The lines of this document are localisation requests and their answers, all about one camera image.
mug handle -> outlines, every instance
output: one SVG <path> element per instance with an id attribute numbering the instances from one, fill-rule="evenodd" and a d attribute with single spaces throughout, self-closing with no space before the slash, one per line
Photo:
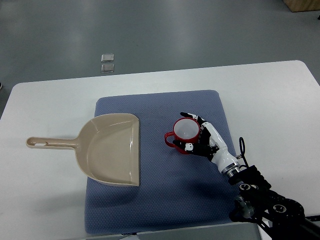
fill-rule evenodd
<path id="1" fill-rule="evenodd" d="M 166 134 L 164 134 L 164 141 L 165 141 L 165 144 L 167 144 L 169 147 L 171 147 L 171 148 L 175 148 L 176 147 L 176 145 L 174 145 L 173 143 L 171 143 L 171 142 L 168 142 L 167 141 L 167 138 L 168 137 L 171 137 L 171 136 L 173 136 L 174 135 L 174 132 L 173 131 L 170 131 L 170 132 L 167 132 Z"/>

red mug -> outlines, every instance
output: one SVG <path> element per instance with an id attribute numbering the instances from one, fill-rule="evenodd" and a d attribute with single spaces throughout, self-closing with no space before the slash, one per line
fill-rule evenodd
<path id="1" fill-rule="evenodd" d="M 179 140 L 183 143 L 195 144 L 198 142 L 200 133 L 200 125 L 199 123 L 190 117 L 183 117 L 178 119 L 174 125 L 173 130 L 167 132 L 164 135 L 165 144 L 167 144 L 171 148 L 177 149 L 177 151 L 181 154 L 189 154 L 186 151 L 182 150 L 180 147 L 174 145 L 171 142 L 168 142 L 167 138 L 174 136 L 175 140 Z"/>

wooden box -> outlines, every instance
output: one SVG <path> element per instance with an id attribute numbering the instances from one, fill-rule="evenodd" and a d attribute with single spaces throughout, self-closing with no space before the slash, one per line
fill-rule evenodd
<path id="1" fill-rule="evenodd" d="M 320 10 L 320 0 L 283 0 L 291 12 Z"/>

blue cushion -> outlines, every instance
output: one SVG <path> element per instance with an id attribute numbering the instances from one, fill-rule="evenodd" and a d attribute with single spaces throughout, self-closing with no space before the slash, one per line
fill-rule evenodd
<path id="1" fill-rule="evenodd" d="M 140 186 L 108 186 L 88 178 L 88 233 L 124 234 L 230 222 L 238 188 L 230 186 L 207 158 L 182 155 L 165 144 L 164 134 L 172 131 L 180 112 L 211 122 L 235 155 L 216 91 L 111 96 L 97 101 L 95 116 L 131 113 L 139 118 Z"/>

robotic arm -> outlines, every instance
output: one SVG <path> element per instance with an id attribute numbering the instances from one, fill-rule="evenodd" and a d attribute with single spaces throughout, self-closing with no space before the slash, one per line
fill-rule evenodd
<path id="1" fill-rule="evenodd" d="M 320 240 L 320 227 L 305 217 L 303 206 L 270 190 L 271 185 L 258 169 L 248 165 L 242 137 L 239 139 L 241 155 L 232 156 L 211 123 L 191 113 L 180 114 L 199 123 L 199 141 L 192 144 L 174 140 L 173 143 L 190 154 L 207 157 L 217 165 L 221 174 L 228 177 L 231 185 L 239 186 L 239 195 L 234 199 L 235 208 L 229 214 L 233 222 L 256 223 L 273 240 Z M 245 165 L 239 164 L 240 158 Z M 271 221 L 272 227 L 267 226 L 263 218 Z"/>

